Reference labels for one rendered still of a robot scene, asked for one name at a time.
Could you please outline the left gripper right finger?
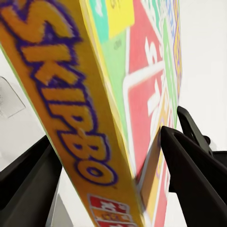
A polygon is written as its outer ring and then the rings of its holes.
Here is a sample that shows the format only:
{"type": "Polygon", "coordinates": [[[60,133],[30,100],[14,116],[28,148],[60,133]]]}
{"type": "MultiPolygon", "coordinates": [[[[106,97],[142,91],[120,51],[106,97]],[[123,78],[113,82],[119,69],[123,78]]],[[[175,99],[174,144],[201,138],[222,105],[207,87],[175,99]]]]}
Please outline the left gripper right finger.
{"type": "Polygon", "coordinates": [[[187,227],[227,227],[227,166],[177,128],[161,127],[161,148],[187,227]]]}

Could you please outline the board game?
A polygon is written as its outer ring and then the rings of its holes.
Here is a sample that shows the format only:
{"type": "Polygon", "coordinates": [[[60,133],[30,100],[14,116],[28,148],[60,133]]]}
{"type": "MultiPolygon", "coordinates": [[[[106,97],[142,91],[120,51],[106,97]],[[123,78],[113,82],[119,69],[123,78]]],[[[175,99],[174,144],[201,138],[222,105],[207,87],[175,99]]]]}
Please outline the board game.
{"type": "Polygon", "coordinates": [[[0,49],[94,227],[164,227],[179,0],[0,0],[0,49]]]}

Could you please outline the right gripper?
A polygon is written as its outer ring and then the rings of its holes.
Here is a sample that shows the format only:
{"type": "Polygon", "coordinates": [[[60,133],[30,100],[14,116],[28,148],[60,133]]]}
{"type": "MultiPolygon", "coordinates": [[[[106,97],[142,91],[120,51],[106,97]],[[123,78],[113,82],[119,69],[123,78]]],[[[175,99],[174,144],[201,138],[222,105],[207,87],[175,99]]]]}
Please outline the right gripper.
{"type": "MultiPolygon", "coordinates": [[[[179,116],[179,120],[182,126],[183,134],[186,135],[188,138],[196,142],[203,150],[211,154],[216,160],[218,160],[224,166],[227,166],[227,151],[212,151],[209,147],[208,143],[204,139],[201,131],[199,130],[198,126],[194,122],[192,116],[190,115],[189,111],[185,108],[178,106],[177,114],[179,116]]],[[[169,185],[169,193],[176,193],[174,184],[172,180],[170,180],[169,185]]]]}

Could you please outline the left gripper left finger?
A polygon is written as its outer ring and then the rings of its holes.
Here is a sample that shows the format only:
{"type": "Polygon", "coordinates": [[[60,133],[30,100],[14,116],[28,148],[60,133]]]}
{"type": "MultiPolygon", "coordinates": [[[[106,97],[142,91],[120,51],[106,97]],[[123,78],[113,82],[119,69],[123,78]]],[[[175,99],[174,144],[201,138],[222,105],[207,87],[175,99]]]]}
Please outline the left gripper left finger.
{"type": "Polygon", "coordinates": [[[0,227],[45,227],[62,164],[47,136],[0,172],[0,227]]]}

